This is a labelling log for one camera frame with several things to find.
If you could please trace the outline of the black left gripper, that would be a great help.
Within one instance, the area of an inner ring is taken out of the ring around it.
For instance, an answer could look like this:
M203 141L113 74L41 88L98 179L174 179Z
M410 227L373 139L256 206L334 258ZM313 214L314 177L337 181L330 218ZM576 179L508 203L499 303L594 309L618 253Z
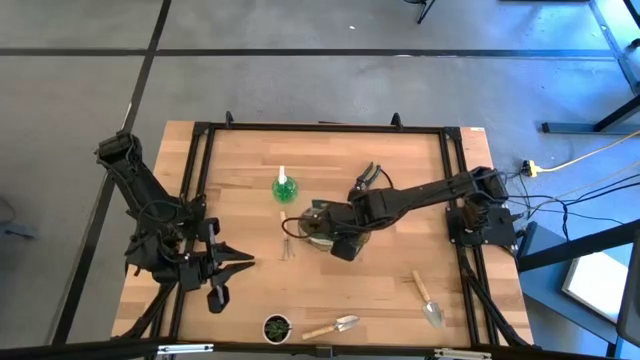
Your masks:
M199 289L208 283L211 291L207 295L211 313L221 313L230 302L226 282L236 273L254 265L253 262L233 263L223 266L224 261L252 261L253 255L241 252L225 242L217 242L220 232L217 218L204 219L197 227L197 239L204 243L204 251L186 252L180 264L180 283L185 292Z

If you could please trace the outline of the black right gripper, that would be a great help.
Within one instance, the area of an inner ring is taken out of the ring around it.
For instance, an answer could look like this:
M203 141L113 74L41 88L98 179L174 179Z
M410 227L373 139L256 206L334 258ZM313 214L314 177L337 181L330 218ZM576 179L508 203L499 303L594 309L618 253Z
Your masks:
M358 223L348 203L313 201L313 238L331 242L330 253L353 261L368 242L373 229Z

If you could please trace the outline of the cream green canvas garden bag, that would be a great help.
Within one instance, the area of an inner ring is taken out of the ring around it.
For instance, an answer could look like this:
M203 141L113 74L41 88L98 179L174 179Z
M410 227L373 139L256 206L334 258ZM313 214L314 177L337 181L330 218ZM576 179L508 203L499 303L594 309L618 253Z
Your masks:
M313 238L313 201L311 206L307 208L297 219L299 238L307 240L320 250L330 252L330 241Z

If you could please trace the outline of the wooden-handled steel hand rake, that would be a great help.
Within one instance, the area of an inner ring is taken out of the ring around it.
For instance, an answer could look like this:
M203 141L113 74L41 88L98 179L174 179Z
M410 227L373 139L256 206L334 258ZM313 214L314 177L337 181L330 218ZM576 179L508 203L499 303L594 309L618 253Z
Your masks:
M289 234L289 229L287 227L287 223L288 223L287 219L288 217L286 213L284 211L281 211L280 220L281 220L281 228L283 232L283 240L282 240L283 249L282 249L282 255L281 255L282 261L287 261L295 257L294 246L291 240L291 236Z

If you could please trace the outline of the green white spray bottle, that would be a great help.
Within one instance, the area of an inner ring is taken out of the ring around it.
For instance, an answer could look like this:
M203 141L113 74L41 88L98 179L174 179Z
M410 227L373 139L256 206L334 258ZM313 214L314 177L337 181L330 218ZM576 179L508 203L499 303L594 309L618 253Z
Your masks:
M280 165L278 174L272 182L272 195L281 204L292 203L298 195L298 184L289 176L284 165Z

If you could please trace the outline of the white pot with succulent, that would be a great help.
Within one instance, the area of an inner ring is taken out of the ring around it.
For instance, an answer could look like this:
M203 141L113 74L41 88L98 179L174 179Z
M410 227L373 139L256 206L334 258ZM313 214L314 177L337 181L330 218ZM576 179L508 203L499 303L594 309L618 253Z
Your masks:
M287 317L272 314L265 319L262 334L269 344L280 345L289 339L292 331L293 326Z

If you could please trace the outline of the wide steel hand trowel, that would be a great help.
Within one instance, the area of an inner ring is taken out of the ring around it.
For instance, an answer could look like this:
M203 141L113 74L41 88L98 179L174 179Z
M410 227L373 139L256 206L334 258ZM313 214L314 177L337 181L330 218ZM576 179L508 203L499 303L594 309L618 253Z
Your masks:
M311 340L320 336L324 336L333 332L343 332L348 329L353 328L359 322L360 318L356 315L346 315L341 318L337 318L333 324L326 325L322 328L318 328L313 331L309 331L304 333L301 338L306 340Z

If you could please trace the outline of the black overhead crossbeam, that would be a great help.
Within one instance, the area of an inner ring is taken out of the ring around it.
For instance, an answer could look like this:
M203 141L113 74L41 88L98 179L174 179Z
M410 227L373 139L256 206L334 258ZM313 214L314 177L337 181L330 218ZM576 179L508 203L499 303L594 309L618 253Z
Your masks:
M426 360L620 360L543 350L534 346L509 347L480 344L469 348L268 345L237 342L175 342L171 338L125 339L0 349L0 360L132 360L136 358L210 353L265 353L308 355L332 359L336 356L402 356Z

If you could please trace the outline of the narrow steel hand trowel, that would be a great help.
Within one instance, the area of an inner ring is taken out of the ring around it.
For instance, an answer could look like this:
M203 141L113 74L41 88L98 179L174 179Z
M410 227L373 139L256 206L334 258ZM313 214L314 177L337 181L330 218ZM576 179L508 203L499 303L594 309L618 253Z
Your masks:
M422 311L426 319L434 328L440 328L443 324L442 312L439 305L431 300L431 297L424 285L419 273L416 270L411 271L411 276L422 298Z

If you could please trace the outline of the black desk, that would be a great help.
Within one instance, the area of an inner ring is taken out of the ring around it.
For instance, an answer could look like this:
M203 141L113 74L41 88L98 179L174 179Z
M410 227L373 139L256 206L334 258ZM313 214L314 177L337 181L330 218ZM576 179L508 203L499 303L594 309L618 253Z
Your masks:
M640 134L640 0L589 0L633 97L594 123L545 122L548 134L628 135Z

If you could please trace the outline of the white flat panel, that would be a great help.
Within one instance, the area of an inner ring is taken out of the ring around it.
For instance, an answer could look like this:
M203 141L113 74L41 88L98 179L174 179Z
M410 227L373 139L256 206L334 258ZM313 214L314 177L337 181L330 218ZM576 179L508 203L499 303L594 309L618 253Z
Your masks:
M627 266L606 253L592 253L572 260L561 290L616 324L627 275Z

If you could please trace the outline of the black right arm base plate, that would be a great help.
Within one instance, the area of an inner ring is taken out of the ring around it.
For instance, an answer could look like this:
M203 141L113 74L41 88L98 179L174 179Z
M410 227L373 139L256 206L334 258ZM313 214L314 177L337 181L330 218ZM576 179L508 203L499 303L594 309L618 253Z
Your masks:
M459 245L511 246L516 244L512 215L503 207L448 209L446 222L450 240Z

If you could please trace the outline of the black diagonal frame brace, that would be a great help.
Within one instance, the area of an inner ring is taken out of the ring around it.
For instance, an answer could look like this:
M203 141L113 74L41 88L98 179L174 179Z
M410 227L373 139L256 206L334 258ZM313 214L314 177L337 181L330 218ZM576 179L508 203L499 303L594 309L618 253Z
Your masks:
M520 272L526 272L601 252L609 248L626 245L634 241L637 231L640 231L640 219L573 241L563 242L559 245L521 257L518 260L518 270Z

